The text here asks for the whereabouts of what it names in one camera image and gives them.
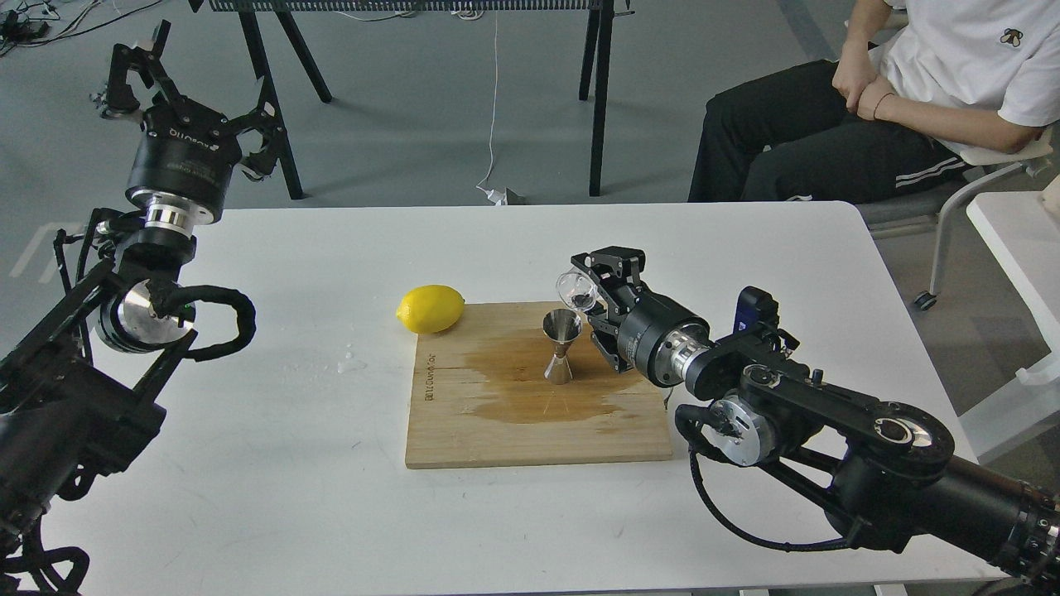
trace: spilled liquid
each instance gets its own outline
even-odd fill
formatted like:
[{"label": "spilled liquid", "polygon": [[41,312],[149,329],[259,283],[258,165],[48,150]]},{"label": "spilled liquid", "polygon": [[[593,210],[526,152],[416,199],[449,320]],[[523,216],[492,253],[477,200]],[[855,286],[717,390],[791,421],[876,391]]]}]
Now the spilled liquid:
[{"label": "spilled liquid", "polygon": [[513,424],[576,422],[598,416],[621,416],[624,409],[607,398],[643,379],[631,371],[615,372],[589,338],[591,329],[570,346],[567,360],[573,381],[553,385],[545,379],[552,344],[540,329],[515,330],[483,338],[465,356],[464,366],[484,382],[480,402],[470,414]]}]

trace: hand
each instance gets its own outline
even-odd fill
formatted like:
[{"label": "hand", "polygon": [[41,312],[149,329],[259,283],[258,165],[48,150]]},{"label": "hand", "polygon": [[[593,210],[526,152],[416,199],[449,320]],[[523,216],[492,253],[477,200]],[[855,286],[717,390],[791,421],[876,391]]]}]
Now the hand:
[{"label": "hand", "polygon": [[877,108],[887,94],[895,94],[895,88],[885,76],[877,76],[876,81],[865,87],[858,100],[858,118],[876,120]]},{"label": "hand", "polygon": [[872,68],[872,60],[868,57],[865,45],[859,45],[856,48],[850,45],[843,47],[835,76],[832,77],[832,87],[846,98],[847,111],[856,113],[862,92],[869,83],[876,81],[877,76],[878,73]]}]

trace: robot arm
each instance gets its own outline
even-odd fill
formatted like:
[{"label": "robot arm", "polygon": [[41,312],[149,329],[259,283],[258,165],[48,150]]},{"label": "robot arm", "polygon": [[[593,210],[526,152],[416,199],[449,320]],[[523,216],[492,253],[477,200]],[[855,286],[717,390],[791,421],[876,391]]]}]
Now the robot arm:
[{"label": "robot arm", "polygon": [[[594,344],[615,370],[636,368],[659,387],[684,383],[706,402],[678,406],[674,419],[696,488],[726,528],[784,550],[901,553],[912,537],[930,533],[1043,594],[1060,593],[1057,498],[953,456],[953,437],[930,414],[830,385],[820,370],[792,361],[798,343],[779,329],[768,294],[745,288],[732,333],[712,341],[703,319],[640,281],[642,251],[610,247],[571,263],[556,290],[586,313]],[[846,440],[842,458],[805,446],[825,426]],[[710,502],[697,455],[763,470],[820,507],[842,538],[793,545],[741,530]],[[826,472],[830,485],[785,460]]]},{"label": "robot arm", "polygon": [[[52,497],[81,498],[96,476],[128,468],[158,435],[165,409],[155,402],[182,360],[235,353],[254,335],[249,298],[213,285],[182,287],[178,277],[195,256],[194,227],[220,218],[233,168],[246,169],[252,180],[267,176],[285,133],[264,100],[267,89],[254,110],[232,120],[181,95],[159,59],[169,29],[162,21],[151,49],[116,46],[99,97],[105,117],[140,120],[143,137],[125,193],[137,210],[92,212],[75,284],[67,279],[67,236],[59,232],[56,258],[67,296],[0,361],[0,593],[16,590],[18,579],[6,574],[17,573],[29,573],[46,592],[77,590],[85,553],[41,545],[39,521]],[[129,71],[157,90],[142,112],[125,81]],[[263,144],[244,157],[236,137],[251,129]],[[100,263],[85,274],[92,247]],[[236,337],[192,349],[198,302],[231,308]],[[93,366],[89,317],[116,350],[160,352],[135,386]],[[64,561],[72,563],[66,576],[54,568]]]}]

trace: stainless steel jigger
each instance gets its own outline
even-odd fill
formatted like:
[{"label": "stainless steel jigger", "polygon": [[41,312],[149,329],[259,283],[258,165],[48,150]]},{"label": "stainless steel jigger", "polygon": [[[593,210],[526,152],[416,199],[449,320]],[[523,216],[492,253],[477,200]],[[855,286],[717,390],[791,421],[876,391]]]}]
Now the stainless steel jigger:
[{"label": "stainless steel jigger", "polygon": [[552,360],[545,368],[545,379],[555,385],[569,383],[572,376],[570,363],[567,362],[567,350],[582,334],[582,317],[575,311],[555,309],[545,315],[541,327],[545,335],[552,340]]}]

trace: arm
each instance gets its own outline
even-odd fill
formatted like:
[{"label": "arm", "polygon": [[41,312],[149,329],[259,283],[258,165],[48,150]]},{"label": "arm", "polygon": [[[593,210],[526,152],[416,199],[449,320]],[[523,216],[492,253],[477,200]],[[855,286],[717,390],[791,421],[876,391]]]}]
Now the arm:
[{"label": "arm", "polygon": [[894,92],[886,78],[877,78],[862,93],[858,116],[1002,153],[1017,153],[1042,134],[1040,127],[1013,124],[993,110],[937,106],[900,98]]},{"label": "arm", "polygon": [[890,4],[884,0],[858,0],[850,13],[847,39],[843,43],[840,64],[832,78],[832,87],[847,99],[847,110],[858,109],[862,91],[877,77],[868,58],[868,42],[890,16]]}]

